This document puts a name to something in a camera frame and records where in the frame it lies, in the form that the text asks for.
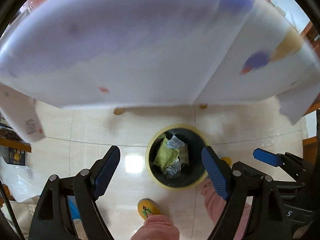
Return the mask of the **yellow rimmed trash bin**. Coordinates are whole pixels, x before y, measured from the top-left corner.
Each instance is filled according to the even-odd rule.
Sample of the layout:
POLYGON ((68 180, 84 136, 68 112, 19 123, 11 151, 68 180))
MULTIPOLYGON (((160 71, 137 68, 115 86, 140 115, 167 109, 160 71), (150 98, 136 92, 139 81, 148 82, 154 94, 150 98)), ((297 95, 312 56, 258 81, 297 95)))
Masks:
POLYGON ((195 127, 176 124, 160 130, 150 140, 146 169, 159 185, 172 190, 198 185, 206 177, 201 153, 207 146, 195 127))

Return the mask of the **cartoon printed tablecloth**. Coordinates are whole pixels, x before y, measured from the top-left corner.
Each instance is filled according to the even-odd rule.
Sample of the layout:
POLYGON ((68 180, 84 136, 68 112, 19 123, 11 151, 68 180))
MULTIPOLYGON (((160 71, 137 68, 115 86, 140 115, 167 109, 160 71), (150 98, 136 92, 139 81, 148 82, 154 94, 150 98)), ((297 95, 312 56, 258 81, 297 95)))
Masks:
POLYGON ((1 113, 44 137, 59 108, 239 105, 275 96, 296 123, 319 94, 310 43, 264 0, 46 0, 1 38, 1 113))

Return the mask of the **yellow slipper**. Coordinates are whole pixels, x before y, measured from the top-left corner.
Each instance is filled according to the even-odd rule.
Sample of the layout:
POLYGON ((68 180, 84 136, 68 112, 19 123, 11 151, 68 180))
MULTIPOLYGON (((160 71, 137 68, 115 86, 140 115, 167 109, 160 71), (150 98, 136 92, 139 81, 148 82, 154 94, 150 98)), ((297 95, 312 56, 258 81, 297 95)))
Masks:
POLYGON ((144 220, 153 215, 162 215, 157 204, 149 198, 141 199, 137 204, 137 210, 144 220))

